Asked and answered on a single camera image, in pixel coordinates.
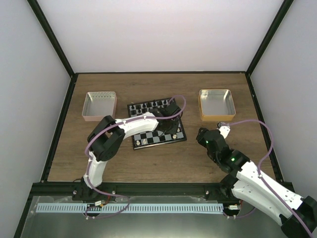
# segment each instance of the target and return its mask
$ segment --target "wire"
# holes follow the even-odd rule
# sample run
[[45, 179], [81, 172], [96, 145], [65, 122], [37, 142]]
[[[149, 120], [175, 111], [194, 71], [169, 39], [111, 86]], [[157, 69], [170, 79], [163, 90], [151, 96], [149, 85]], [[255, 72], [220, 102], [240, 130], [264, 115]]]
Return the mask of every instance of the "wire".
[[299, 221], [299, 223], [303, 226], [303, 228], [305, 229], [305, 231], [307, 232], [307, 234], [311, 237], [311, 238], [314, 238], [313, 234], [311, 233], [311, 231], [308, 229], [308, 227], [306, 226], [306, 224], [304, 223], [304, 221], [297, 215], [297, 213], [283, 200], [283, 198], [281, 198], [277, 192], [267, 183], [267, 181], [263, 178], [262, 174], [261, 174], [261, 165], [263, 163], [263, 161], [270, 155], [270, 153], [272, 152], [273, 150], [273, 142], [274, 142], [274, 139], [273, 139], [273, 134], [271, 132], [271, 130], [269, 129], [269, 127], [262, 121], [260, 120], [256, 120], [256, 119], [249, 119], [249, 120], [242, 120], [242, 121], [238, 121], [238, 122], [233, 122], [233, 123], [224, 123], [228, 126], [233, 126], [233, 125], [238, 125], [238, 124], [241, 124], [241, 123], [245, 123], [245, 122], [258, 122], [260, 123], [261, 125], [263, 125], [269, 135], [270, 135], [270, 138], [271, 138], [271, 145], [269, 147], [269, 150], [268, 152], [266, 153], [266, 155], [264, 155], [264, 157], [262, 159], [260, 159], [260, 162], [258, 164], [258, 173], [259, 173], [259, 178], [262, 180], [262, 182], [268, 187], [268, 189], [278, 198], [278, 200], [280, 200], [283, 205], [294, 215], [294, 217], [296, 217], [296, 219]]
[[166, 132], [167, 130], [165, 130], [164, 132], [162, 132], [162, 134], [159, 136], [159, 138], [161, 138], [163, 135], [164, 135], [164, 133]]
[[81, 180], [81, 178], [77, 178], [77, 179], [75, 179], [73, 182], [76, 182], [76, 181], [78, 181], [78, 180]]
[[[110, 196], [108, 196], [108, 199], [107, 199], [106, 203], [103, 205], [103, 207], [106, 206], [106, 205], [109, 203], [109, 201], [110, 201]], [[89, 217], [89, 216], [88, 216], [88, 212], [89, 212], [89, 210], [92, 209], [92, 208], [100, 208], [100, 209], [102, 209], [102, 207], [99, 207], [99, 206], [87, 207], [87, 209], [86, 209], [86, 211], [85, 211], [85, 214], [84, 214], [84, 216], [86, 217], [86, 219], [88, 219], [88, 217]], [[110, 216], [92, 217], [92, 219], [101, 219], [101, 218], [105, 218], [105, 217], [110, 217]]]
[[[237, 216], [237, 217], [235, 217], [234, 219], [246, 218], [246, 217], [250, 216], [251, 214], [253, 214], [255, 211], [256, 211], [256, 208], [253, 207], [252, 210], [251, 210], [250, 212], [248, 212], [247, 214], [242, 215], [242, 216]], [[229, 218], [232, 218], [232, 217], [228, 216], [227, 214], [225, 214], [224, 212], [223, 212], [223, 215], [224, 215], [225, 217], [227, 217], [227, 218], [228, 218], [228, 217], [229, 217]]]
[[220, 163], [220, 161], [219, 161], [219, 158], [218, 158], [218, 154], [219, 154], [219, 151], [216, 151], [215, 157], [216, 157], [216, 160], [217, 160], [218, 164], [221, 165], [221, 163]]
[[[179, 116], [181, 113], [183, 113], [183, 111], [185, 110], [185, 107], [186, 107], [186, 99], [183, 95], [175, 95], [173, 97], [171, 97], [168, 101], [168, 103], [170, 103], [175, 97], [181, 97], [183, 100], [184, 100], [184, 104], [183, 104], [183, 107], [182, 109], [174, 114], [174, 115], [171, 115], [169, 117], [153, 117], [153, 116], [146, 116], [146, 117], [134, 117], [134, 118], [130, 118], [130, 119], [127, 119], [125, 123], [129, 123], [129, 122], [132, 122], [132, 121], [136, 121], [136, 120], [144, 120], [145, 118], [147, 119], [172, 119], [172, 118], [175, 118], [177, 116]], [[113, 125], [110, 125], [108, 126], [107, 128], [103, 129], [101, 132], [99, 132], [94, 138], [92, 138], [92, 140], [88, 143], [86, 149], [85, 149], [85, 154], [90, 158], [92, 159], [92, 157], [89, 155], [89, 148], [91, 147], [91, 145], [103, 134], [105, 134], [107, 131], [119, 126], [119, 125], [122, 125], [124, 124], [124, 122], [118, 122], [116, 124], [113, 124]], [[97, 189], [96, 187], [94, 187], [89, 179], [89, 169], [90, 169], [90, 166], [91, 166], [91, 163], [92, 161], [89, 161], [88, 163], [88, 166], [87, 166], [87, 169], [86, 169], [86, 175], [87, 175], [87, 182], [89, 184], [89, 186], [96, 192], [100, 193], [100, 194], [103, 194], [103, 195], [107, 195], [107, 196], [113, 196], [113, 197], [122, 197], [122, 198], [126, 198], [128, 199], [128, 203], [127, 205], [121, 209], [120, 211], [116, 212], [116, 213], [113, 213], [113, 214], [110, 214], [110, 215], [107, 215], [107, 216], [102, 216], [102, 217], [96, 217], [95, 219], [101, 219], [101, 218], [107, 218], [107, 217], [113, 217], [117, 214], [120, 214], [121, 212], [125, 211], [129, 206], [130, 206], [130, 199], [127, 197], [127, 196], [123, 196], [123, 195], [119, 195], [119, 194], [112, 194], [112, 193], [107, 193], [107, 192], [103, 192], [103, 191], [100, 191], [99, 189]], [[86, 219], [89, 218], [89, 216], [87, 215], [87, 212], [92, 209], [92, 208], [87, 208], [86, 212], [85, 212], [85, 215], [86, 215]]]

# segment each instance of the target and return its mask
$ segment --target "white cable track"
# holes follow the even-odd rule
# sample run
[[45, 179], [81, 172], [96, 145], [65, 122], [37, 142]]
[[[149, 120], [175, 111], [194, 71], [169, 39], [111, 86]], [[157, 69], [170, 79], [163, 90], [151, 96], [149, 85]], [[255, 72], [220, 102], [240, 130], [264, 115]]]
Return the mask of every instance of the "white cable track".
[[[37, 213], [84, 213], [87, 203], [39, 203]], [[92, 208], [88, 213], [115, 213], [126, 206], [122, 203], [110, 203], [102, 208]], [[122, 213], [196, 213], [196, 214], [222, 214], [222, 204], [156, 204], [137, 203], [130, 206]]]

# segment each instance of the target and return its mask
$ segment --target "silver metal tray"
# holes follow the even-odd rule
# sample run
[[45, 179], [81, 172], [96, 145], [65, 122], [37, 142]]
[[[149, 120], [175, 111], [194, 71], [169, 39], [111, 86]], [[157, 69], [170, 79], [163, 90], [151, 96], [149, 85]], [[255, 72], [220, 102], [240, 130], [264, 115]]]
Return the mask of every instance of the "silver metal tray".
[[236, 114], [231, 92], [228, 89], [200, 90], [199, 104], [202, 120], [232, 120]]
[[105, 116], [115, 116], [117, 97], [115, 92], [88, 92], [82, 116], [85, 121], [100, 121]]

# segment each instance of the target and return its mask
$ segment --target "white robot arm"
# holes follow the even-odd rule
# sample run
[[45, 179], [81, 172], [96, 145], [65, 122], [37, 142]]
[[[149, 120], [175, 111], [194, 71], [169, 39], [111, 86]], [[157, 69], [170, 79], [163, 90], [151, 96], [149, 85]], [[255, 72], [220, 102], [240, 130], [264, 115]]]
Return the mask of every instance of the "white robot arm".
[[[118, 128], [122, 130], [121, 133], [124, 134], [123, 140], [129, 136], [132, 136], [141, 132], [145, 132], [145, 131], [153, 131], [156, 129], [156, 127], [159, 124], [158, 120], [144, 118], [144, 116], [154, 117], [154, 114], [147, 112], [141, 116], [135, 117], [135, 119], [140, 118], [139, 120], [135, 120], [129, 123], [124, 123], [118, 126]], [[126, 120], [127, 119], [116, 119], [115, 123], [123, 122]], [[93, 187], [99, 186], [103, 182], [103, 174], [104, 174], [108, 160], [105, 160], [105, 161], [98, 160], [96, 158], [94, 151], [89, 151], [89, 155], [90, 155], [90, 158], [89, 158], [88, 164], [91, 162], [91, 165], [89, 167], [89, 170], [86, 171], [84, 175], [84, 181], [89, 188], [92, 188], [87, 181], [87, 178], [88, 178], [87, 173], [89, 174], [89, 180], [90, 180], [90, 183], [93, 185]]]
[[[228, 175], [222, 180], [226, 196], [246, 201], [274, 219], [288, 238], [309, 237], [304, 227], [292, 212], [264, 184], [258, 167], [243, 153], [230, 149], [225, 138], [229, 126], [218, 124], [218, 129], [200, 128], [197, 135], [199, 144], [207, 148], [207, 155]], [[296, 212], [312, 232], [317, 226], [317, 202], [310, 196], [305, 199], [283, 187], [261, 171], [262, 178], [279, 197]]]

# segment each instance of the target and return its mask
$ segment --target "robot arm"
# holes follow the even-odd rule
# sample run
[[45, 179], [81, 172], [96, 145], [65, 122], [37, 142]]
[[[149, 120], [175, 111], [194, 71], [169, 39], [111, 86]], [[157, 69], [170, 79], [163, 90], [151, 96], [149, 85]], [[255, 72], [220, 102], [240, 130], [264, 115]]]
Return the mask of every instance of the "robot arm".
[[171, 102], [166, 108], [152, 109], [149, 112], [134, 117], [133, 121], [129, 123], [125, 123], [128, 119], [113, 119], [111, 116], [104, 117], [88, 136], [88, 142], [110, 125], [120, 122], [121, 124], [108, 131], [111, 134], [109, 138], [106, 134], [103, 134], [92, 143], [89, 149], [90, 158], [88, 164], [90, 166], [83, 176], [86, 186], [92, 188], [92, 186], [97, 187], [102, 183], [102, 176], [107, 162], [116, 155], [125, 138], [141, 132], [153, 131], [155, 129], [175, 134], [178, 128], [177, 120], [154, 119], [153, 117], [169, 117], [175, 115], [179, 111], [180, 108], [176, 103]]
[[[246, 201], [269, 215], [289, 238], [308, 237], [303, 226], [287, 207], [269, 190], [259, 178], [257, 166], [243, 153], [230, 149], [225, 142], [230, 127], [218, 124], [217, 130], [200, 128], [197, 141], [207, 148], [207, 155], [228, 175], [221, 181], [225, 195]], [[261, 172], [276, 193], [283, 198], [304, 221], [310, 231], [317, 226], [317, 202], [305, 199], [286, 189], [281, 184]]]

